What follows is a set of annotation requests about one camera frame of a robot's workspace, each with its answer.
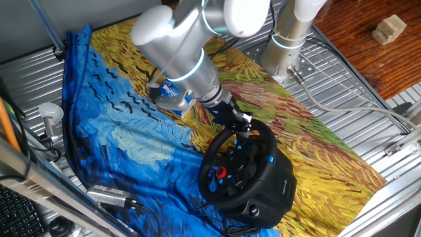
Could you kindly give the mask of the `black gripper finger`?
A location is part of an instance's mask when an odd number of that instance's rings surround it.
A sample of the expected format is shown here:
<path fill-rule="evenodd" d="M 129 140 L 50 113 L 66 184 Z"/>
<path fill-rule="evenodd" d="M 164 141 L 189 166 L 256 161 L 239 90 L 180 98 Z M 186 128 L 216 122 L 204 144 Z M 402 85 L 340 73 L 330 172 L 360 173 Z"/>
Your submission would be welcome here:
<path fill-rule="evenodd" d="M 251 129 L 251 121 L 253 119 L 253 114 L 240 111 L 240 112 L 237 112 L 236 118 L 237 118 L 238 122 L 244 123 L 244 125 L 245 125 L 245 135 L 248 136 L 249 133 L 250 133 L 250 129 Z"/>
<path fill-rule="evenodd" d="M 235 122 L 230 125 L 229 129 L 233 131 L 238 138 L 245 138 L 245 125 L 243 122 Z"/>

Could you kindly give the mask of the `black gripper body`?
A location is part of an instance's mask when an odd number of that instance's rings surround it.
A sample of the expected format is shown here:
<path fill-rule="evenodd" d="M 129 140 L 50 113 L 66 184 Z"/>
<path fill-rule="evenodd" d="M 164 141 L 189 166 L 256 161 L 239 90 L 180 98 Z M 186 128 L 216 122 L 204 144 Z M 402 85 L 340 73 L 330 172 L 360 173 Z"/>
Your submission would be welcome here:
<path fill-rule="evenodd" d="M 207 110 L 214 117 L 215 122 L 222 126 L 232 128 L 239 123 L 239 119 L 234 113 L 234 110 L 239 110 L 237 101 L 234 97 L 232 97 L 228 103 L 221 101 L 214 107 L 207 107 Z"/>

